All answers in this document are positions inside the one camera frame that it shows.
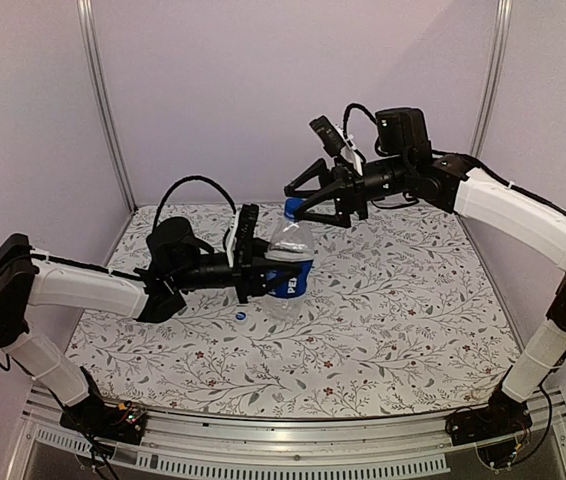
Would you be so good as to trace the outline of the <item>blue Pepsi bottle cap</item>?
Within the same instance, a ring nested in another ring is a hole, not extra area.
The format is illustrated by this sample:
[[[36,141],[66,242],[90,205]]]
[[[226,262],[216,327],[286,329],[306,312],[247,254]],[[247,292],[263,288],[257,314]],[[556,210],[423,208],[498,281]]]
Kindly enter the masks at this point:
[[[302,198],[296,198],[296,197],[287,198],[284,203],[284,217],[291,221],[295,221],[296,220],[295,214],[303,204],[304,204],[304,200]]]

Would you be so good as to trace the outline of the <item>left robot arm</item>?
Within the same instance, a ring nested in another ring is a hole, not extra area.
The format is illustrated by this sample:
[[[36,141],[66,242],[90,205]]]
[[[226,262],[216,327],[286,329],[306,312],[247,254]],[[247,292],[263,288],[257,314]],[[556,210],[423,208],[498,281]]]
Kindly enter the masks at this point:
[[[300,262],[266,258],[267,244],[255,237],[255,226],[255,218],[241,212],[227,251],[217,252],[195,236],[186,218],[170,218],[147,238],[149,266],[132,274],[54,258],[34,249],[26,235],[13,234],[0,247],[0,351],[73,408],[89,433],[104,433],[112,415],[91,377],[32,331],[26,310],[57,305],[159,324],[184,310],[184,296],[192,291],[232,288],[246,303],[303,271]]]

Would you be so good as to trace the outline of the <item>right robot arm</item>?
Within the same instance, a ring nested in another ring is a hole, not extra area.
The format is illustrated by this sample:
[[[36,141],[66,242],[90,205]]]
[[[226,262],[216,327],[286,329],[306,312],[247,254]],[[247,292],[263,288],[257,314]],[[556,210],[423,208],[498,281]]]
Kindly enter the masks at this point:
[[[326,117],[311,121],[334,165],[315,161],[284,188],[303,199],[295,216],[348,228],[351,215],[364,220],[368,204],[405,194],[450,214],[482,222],[549,259],[564,277],[545,321],[490,397],[480,427],[500,436],[519,417],[546,376],[566,357],[566,210],[490,170],[475,157],[432,148],[425,117],[418,108],[399,107],[373,114],[378,159],[365,161],[346,127]]]

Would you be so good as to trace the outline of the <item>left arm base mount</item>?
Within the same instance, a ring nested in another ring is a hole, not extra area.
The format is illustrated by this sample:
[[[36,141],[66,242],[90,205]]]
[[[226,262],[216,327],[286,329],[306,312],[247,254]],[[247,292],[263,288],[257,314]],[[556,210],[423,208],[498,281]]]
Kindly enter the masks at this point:
[[[84,367],[80,370],[87,380],[88,397],[75,406],[64,406],[60,425],[91,437],[140,445],[147,424],[147,409],[130,400],[116,406],[107,404],[93,377]]]

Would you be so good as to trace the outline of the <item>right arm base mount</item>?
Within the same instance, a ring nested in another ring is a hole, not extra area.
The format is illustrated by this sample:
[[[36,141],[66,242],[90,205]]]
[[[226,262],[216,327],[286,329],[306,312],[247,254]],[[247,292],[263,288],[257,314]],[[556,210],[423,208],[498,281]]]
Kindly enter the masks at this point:
[[[514,434],[531,426],[527,403],[511,399],[501,384],[485,406],[460,407],[445,419],[445,432],[454,446]]]

